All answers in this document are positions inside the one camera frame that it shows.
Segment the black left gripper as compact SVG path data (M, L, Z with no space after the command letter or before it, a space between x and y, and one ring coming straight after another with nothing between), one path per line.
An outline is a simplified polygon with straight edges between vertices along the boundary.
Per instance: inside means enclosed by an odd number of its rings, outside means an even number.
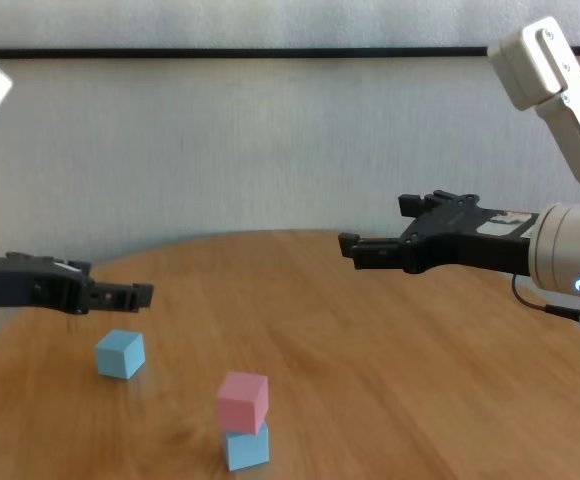
M88 291L89 310L136 313L150 307L154 286L93 284L87 262L19 252L0 257L0 307L37 307L80 314Z

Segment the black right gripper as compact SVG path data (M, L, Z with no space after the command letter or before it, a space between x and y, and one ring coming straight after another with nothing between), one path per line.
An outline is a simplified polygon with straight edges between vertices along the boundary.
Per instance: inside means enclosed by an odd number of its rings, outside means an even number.
M538 219L533 212L488 209L475 194L436 190L402 194L398 206L412 223L395 238L340 233L344 258L357 270L394 269L419 274L442 265L463 265L527 276L529 242Z

